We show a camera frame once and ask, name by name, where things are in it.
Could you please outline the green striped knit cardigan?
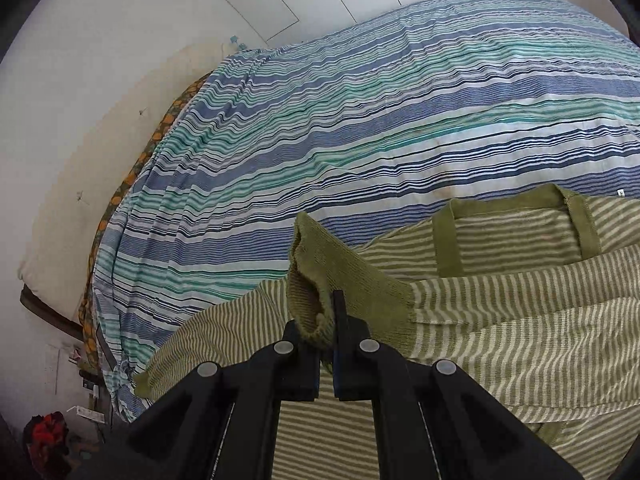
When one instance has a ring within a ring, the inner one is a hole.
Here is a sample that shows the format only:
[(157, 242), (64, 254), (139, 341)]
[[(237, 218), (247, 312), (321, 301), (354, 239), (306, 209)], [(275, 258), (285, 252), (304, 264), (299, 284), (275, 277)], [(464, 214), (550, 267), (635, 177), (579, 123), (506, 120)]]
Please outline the green striped knit cardigan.
[(287, 322), (329, 348), (336, 290), (375, 339), (456, 362), (587, 479), (608, 478), (638, 437), (638, 200), (552, 184), (452, 200), (358, 248), (299, 214), (288, 274), (192, 316), (137, 395), (157, 400), (205, 361), (243, 362)]

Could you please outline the white power strip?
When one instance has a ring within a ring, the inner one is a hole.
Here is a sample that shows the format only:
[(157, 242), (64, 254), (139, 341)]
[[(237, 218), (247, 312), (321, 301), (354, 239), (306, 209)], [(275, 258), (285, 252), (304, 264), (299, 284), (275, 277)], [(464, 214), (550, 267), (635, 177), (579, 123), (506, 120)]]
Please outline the white power strip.
[(74, 412), (77, 416), (87, 420), (91, 420), (96, 424), (105, 424), (105, 415), (101, 412), (90, 410), (90, 408), (84, 408), (81, 405), (75, 405), (67, 410), (67, 413), (70, 412)]

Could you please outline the red bag on floor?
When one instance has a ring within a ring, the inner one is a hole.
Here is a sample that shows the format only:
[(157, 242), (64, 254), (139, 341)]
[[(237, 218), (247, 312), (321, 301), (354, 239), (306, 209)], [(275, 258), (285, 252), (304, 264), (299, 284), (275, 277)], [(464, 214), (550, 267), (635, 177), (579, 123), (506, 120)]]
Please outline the red bag on floor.
[(32, 469), (43, 479), (65, 479), (72, 471), (67, 461), (68, 428), (61, 412), (36, 415), (25, 426), (22, 447)]

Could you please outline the orange floral mattress cover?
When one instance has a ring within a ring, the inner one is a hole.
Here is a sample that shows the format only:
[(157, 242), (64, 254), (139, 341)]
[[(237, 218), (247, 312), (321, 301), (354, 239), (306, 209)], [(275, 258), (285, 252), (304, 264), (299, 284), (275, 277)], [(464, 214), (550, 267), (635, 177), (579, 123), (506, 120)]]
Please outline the orange floral mattress cover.
[(93, 314), (91, 284), (93, 269), (96, 264), (96, 255), (98, 254), (99, 246), (102, 242), (102, 237), (108, 222), (111, 220), (117, 206), (127, 195), (134, 182), (136, 182), (138, 175), (142, 171), (145, 163), (155, 152), (157, 145), (160, 144), (160, 141), (163, 140), (164, 136), (166, 136), (179, 114), (186, 107), (186, 104), (188, 104), (201, 90), (202, 85), (209, 75), (210, 73), (206, 73), (197, 80), (194, 80), (192, 84), (189, 84), (180, 96), (175, 98), (174, 102), (170, 104), (170, 107), (168, 107), (165, 114), (163, 114), (162, 119), (157, 123), (154, 132), (149, 138), (149, 142), (145, 145), (145, 148), (134, 162), (134, 166), (131, 167), (126, 178), (122, 180), (122, 183), (118, 188), (116, 188), (114, 194), (108, 201), (104, 213), (102, 214), (102, 218), (96, 228), (88, 258), (86, 286), (78, 308), (78, 320), (82, 329), (82, 342), (84, 343), (84, 350), (86, 354), (86, 362), (80, 366), (80, 369), (83, 372), (88, 372), (98, 377), (102, 376), (99, 366), (98, 322), (94, 319)]

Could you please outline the blue striped bed sheet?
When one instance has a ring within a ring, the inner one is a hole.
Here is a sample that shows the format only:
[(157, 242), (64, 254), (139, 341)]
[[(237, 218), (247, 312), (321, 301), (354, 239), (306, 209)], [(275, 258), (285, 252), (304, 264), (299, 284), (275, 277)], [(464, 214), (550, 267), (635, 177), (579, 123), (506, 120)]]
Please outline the blue striped bed sheet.
[(222, 61), (103, 230), (90, 282), (114, 411), (190, 316), (282, 278), (294, 220), (350, 246), (454, 197), (639, 193), (639, 50), (566, 0), (426, 0)]

